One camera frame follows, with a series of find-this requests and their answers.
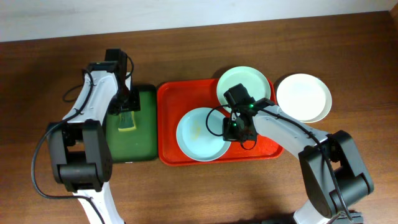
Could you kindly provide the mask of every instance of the black wire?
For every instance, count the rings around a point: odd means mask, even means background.
[[[218,136],[218,137],[222,136],[223,134],[216,134],[216,133],[214,133],[213,131],[211,131],[207,122],[208,122],[208,120],[209,120],[210,114],[211,114],[214,110],[217,110],[218,108],[222,108],[222,107],[229,107],[229,106],[228,106],[228,105],[216,106],[215,108],[211,109],[211,111],[207,114],[207,117],[206,117],[206,128],[207,128],[207,130],[208,130],[212,135]]]
[[[39,189],[39,186],[37,185],[36,182],[36,178],[35,178],[35,165],[36,165],[36,158],[37,155],[39,153],[39,149],[41,148],[41,146],[43,145],[43,142],[45,141],[45,138],[51,134],[54,130],[58,129],[60,126],[64,125],[66,122],[68,122],[69,120],[76,118],[85,108],[88,100],[90,99],[91,93],[93,91],[93,87],[94,87],[94,81],[93,81],[93,77],[91,76],[91,73],[87,70],[83,70],[84,73],[86,73],[89,78],[90,78],[90,89],[88,90],[88,94],[86,99],[84,100],[82,106],[76,110],[76,113],[74,115],[71,115],[70,117],[63,119],[62,121],[58,122],[56,125],[52,126],[41,138],[40,141],[37,143],[36,148],[35,148],[35,152],[33,154],[33,159],[32,159],[32,167],[30,170],[30,174],[32,176],[32,183],[33,183],[33,187],[34,189],[37,191],[37,193],[39,193],[42,197],[47,198],[47,199],[85,199],[94,209],[95,213],[98,215],[99,219],[101,220],[102,224],[105,224],[103,217],[101,216],[100,212],[98,211],[98,209],[95,207],[92,199],[90,197],[86,197],[86,196],[81,196],[81,195],[72,195],[72,196],[53,196],[53,195],[47,195],[45,193],[43,193],[43,191],[41,191]]]
[[[131,71],[130,74],[126,76],[126,79],[128,79],[132,75],[132,72],[134,71],[134,63],[132,62],[131,57],[127,55],[127,58],[130,60],[131,63]]]
[[[74,98],[74,99],[71,99],[71,100],[67,100],[66,97],[67,97],[67,95],[68,95],[69,93],[71,93],[73,90],[76,90],[77,88],[82,87],[82,86],[83,86],[83,84],[80,84],[80,85],[77,85],[77,86],[74,86],[74,87],[70,88],[70,89],[62,96],[62,101],[66,102],[66,103],[75,102],[75,101],[77,100],[77,97]]]
[[[262,109],[262,108],[257,108],[257,107],[253,107],[253,108],[256,109],[256,110],[260,110],[260,111],[262,111],[262,112],[265,112],[265,113],[267,113],[267,114],[269,114],[269,115],[275,116],[275,117],[277,117],[278,119],[283,119],[284,121],[287,121],[287,122],[289,122],[289,123],[291,123],[291,124],[294,124],[296,127],[300,128],[305,134],[307,134],[310,138],[312,138],[312,139],[315,141],[315,143],[316,143],[315,147],[317,147],[317,146],[319,147],[319,150],[320,150],[320,152],[322,153],[323,159],[325,160],[325,162],[326,162],[326,164],[327,164],[327,166],[328,166],[331,179],[332,179],[332,181],[333,181],[333,183],[334,183],[334,185],[335,185],[335,189],[336,189],[336,191],[337,191],[337,196],[338,196],[338,198],[339,198],[339,200],[340,200],[340,203],[342,204],[342,206],[343,206],[343,208],[344,208],[344,212],[345,212],[345,214],[347,215],[348,219],[352,222],[352,221],[353,221],[353,217],[351,217],[351,214],[349,213],[348,207],[347,207],[347,205],[345,204],[345,201],[344,201],[343,196],[342,196],[342,194],[341,194],[341,190],[340,190],[340,188],[339,188],[339,186],[338,186],[338,184],[337,184],[337,179],[336,179],[335,173],[334,173],[333,168],[332,168],[332,166],[331,166],[331,163],[330,163],[330,161],[329,161],[329,159],[328,159],[328,157],[327,157],[327,155],[326,155],[325,149],[321,146],[321,143],[320,143],[319,140],[313,135],[313,133],[310,132],[310,131],[308,131],[308,130],[306,130],[303,126],[299,125],[299,124],[298,124],[297,122],[295,122],[295,121],[292,121],[291,119],[285,118],[285,117],[283,117],[283,116],[281,116],[281,115],[279,115],[279,114],[275,114],[275,113],[273,113],[273,112],[264,110],[264,109]]]

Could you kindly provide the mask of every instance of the white plate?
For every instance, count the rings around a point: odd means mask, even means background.
[[[254,97],[256,101],[264,97],[267,99],[271,97],[271,88],[268,80],[261,72],[251,67],[239,66],[229,69],[218,80],[217,98],[221,105],[227,104],[224,93],[229,88],[240,83],[242,83],[248,90],[249,95]]]
[[[231,145],[223,137],[212,135],[206,129],[206,117],[211,108],[197,108],[182,117],[177,126],[177,143],[181,151],[196,161],[207,162],[222,156]],[[221,134],[225,116],[214,110],[208,120],[211,131]]]
[[[276,93],[280,108],[304,123],[323,119],[331,109],[328,87],[317,77],[295,74],[285,78]]]

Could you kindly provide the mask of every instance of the table surface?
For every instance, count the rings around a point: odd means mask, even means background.
[[[247,65],[273,82],[309,73],[329,87],[333,106],[314,128],[354,137],[375,191],[351,208],[368,223],[396,223],[398,210],[398,44],[388,12],[248,22],[0,43],[0,220],[88,223],[76,200],[47,200],[33,189],[30,162],[48,122],[71,108],[62,95],[80,69],[107,48],[134,60],[137,82],[219,77]],[[37,161],[44,192],[55,183],[45,145]],[[227,223],[292,213],[307,196],[299,162],[277,159],[169,167],[159,159],[116,164],[113,199],[126,223]]]

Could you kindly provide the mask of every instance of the black cable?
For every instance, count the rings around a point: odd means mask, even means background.
[[[127,55],[127,58],[130,60],[131,63],[131,71],[130,74],[126,76],[126,79],[128,79],[132,75],[132,72],[134,71],[134,63],[132,62],[131,57]]]
[[[310,138],[312,138],[312,139],[315,141],[315,143],[316,143],[315,147],[317,147],[317,146],[319,147],[319,150],[320,150],[320,152],[322,153],[322,157],[323,157],[323,159],[325,160],[325,162],[326,162],[326,164],[327,164],[327,166],[328,166],[331,179],[332,179],[332,181],[333,181],[333,183],[334,183],[334,185],[335,185],[335,189],[336,189],[336,191],[337,191],[337,196],[338,196],[338,198],[339,198],[339,200],[340,200],[341,205],[342,205],[343,208],[344,208],[344,212],[345,212],[345,214],[347,215],[347,218],[352,222],[352,221],[353,221],[353,217],[351,217],[351,214],[349,213],[348,207],[347,207],[347,205],[345,204],[345,201],[344,201],[343,196],[342,196],[342,194],[341,194],[341,190],[340,190],[340,188],[339,188],[339,186],[338,186],[338,184],[337,184],[337,179],[336,179],[335,173],[334,173],[333,168],[332,168],[332,166],[331,166],[331,163],[330,163],[330,161],[329,161],[329,159],[328,159],[328,157],[327,157],[327,155],[326,155],[325,149],[322,147],[321,143],[320,143],[319,140],[313,135],[313,133],[310,132],[310,131],[308,131],[308,130],[306,130],[303,126],[299,125],[297,122],[292,121],[291,119],[285,118],[285,117],[283,117],[283,116],[281,116],[281,115],[279,115],[279,114],[275,114],[275,113],[273,113],[273,112],[270,112],[270,111],[267,111],[267,110],[264,110],[264,109],[258,108],[258,107],[252,107],[252,108],[254,108],[254,109],[256,109],[256,110],[260,110],[260,111],[262,111],[262,112],[265,112],[265,113],[267,113],[267,114],[269,114],[269,115],[271,115],[271,116],[275,116],[275,117],[278,118],[278,119],[283,119],[284,121],[287,121],[287,122],[289,122],[289,123],[295,125],[296,127],[300,128],[305,134],[307,134]]]
[[[228,105],[216,106],[215,108],[211,109],[211,111],[207,114],[207,117],[206,117],[206,128],[207,128],[207,130],[208,130],[212,135],[218,136],[218,137],[222,136],[223,134],[216,134],[216,133],[214,133],[213,131],[211,131],[207,122],[208,122],[208,120],[209,120],[210,114],[211,114],[214,110],[217,110],[218,108],[222,108],[222,107],[229,107],[229,106],[228,106]]]
[[[70,89],[62,96],[62,101],[66,102],[66,103],[75,102],[75,101],[77,100],[77,97],[74,98],[74,99],[71,99],[71,100],[67,100],[66,97],[67,97],[67,95],[68,95],[69,93],[71,93],[73,90],[76,90],[77,88],[82,87],[82,86],[83,86],[83,84],[80,84],[80,85],[77,85],[77,86],[74,86],[74,87],[70,88]]]
[[[36,178],[35,178],[35,165],[36,165],[36,158],[37,155],[39,153],[39,149],[41,148],[41,146],[43,145],[43,142],[45,141],[45,138],[51,134],[54,130],[56,130],[57,128],[59,128],[60,126],[64,125],[66,122],[68,122],[69,120],[76,118],[85,108],[88,100],[90,99],[91,93],[93,91],[93,87],[94,87],[94,81],[93,81],[93,77],[91,76],[91,73],[85,69],[83,69],[83,72],[85,74],[87,74],[90,78],[90,89],[88,90],[88,94],[86,99],[84,100],[82,106],[77,110],[76,109],[76,113],[74,115],[71,115],[70,117],[61,120],[60,122],[58,122],[56,125],[52,126],[41,138],[40,141],[37,143],[36,148],[35,148],[35,152],[33,154],[33,159],[32,159],[32,167],[30,170],[30,174],[32,176],[32,183],[33,183],[33,187],[34,189],[37,191],[37,193],[39,193],[42,197],[47,198],[47,199],[85,199],[94,209],[95,213],[98,215],[99,219],[101,220],[102,224],[105,224],[103,217],[101,216],[100,212],[98,211],[98,209],[95,207],[92,199],[90,197],[85,197],[85,196],[81,196],[81,195],[72,195],[72,196],[53,196],[53,195],[47,195],[45,193],[43,193],[43,191],[41,191],[39,189],[39,186],[37,185],[36,182]]]

